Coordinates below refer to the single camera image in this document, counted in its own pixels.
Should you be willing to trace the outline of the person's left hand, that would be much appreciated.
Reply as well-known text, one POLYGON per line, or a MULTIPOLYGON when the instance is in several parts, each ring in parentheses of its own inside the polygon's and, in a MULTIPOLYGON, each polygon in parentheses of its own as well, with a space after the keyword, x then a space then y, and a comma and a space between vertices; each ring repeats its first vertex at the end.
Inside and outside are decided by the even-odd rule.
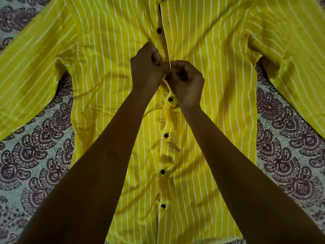
POLYGON ((146 98, 152 98, 166 74, 155 74, 144 67, 141 62, 141 49, 130 59, 132 92, 146 98))

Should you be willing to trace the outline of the person's left forearm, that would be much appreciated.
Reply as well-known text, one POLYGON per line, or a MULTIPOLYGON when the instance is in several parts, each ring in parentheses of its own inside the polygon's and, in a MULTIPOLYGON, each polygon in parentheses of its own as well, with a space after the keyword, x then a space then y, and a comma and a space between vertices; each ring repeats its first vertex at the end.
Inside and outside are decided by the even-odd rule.
POLYGON ((105 243, 154 92, 132 89, 99 138, 46 197, 16 244, 105 243))

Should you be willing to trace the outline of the person's right forearm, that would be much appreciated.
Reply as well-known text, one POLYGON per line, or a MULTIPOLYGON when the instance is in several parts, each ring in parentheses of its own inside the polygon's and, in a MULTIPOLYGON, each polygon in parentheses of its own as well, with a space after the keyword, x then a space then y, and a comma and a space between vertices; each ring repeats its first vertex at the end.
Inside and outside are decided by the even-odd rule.
POLYGON ((180 105, 247 244, 325 244, 325 234, 219 130, 199 104, 180 105))

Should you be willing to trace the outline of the person's right hand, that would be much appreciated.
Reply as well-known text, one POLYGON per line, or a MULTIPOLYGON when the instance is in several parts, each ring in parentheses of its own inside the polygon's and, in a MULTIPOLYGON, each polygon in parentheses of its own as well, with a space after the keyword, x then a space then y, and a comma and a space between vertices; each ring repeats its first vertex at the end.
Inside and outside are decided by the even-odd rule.
POLYGON ((201 109, 200 101, 204 82, 202 73, 197 69, 197 79, 194 81, 176 80, 168 83, 183 113, 192 109, 201 109))

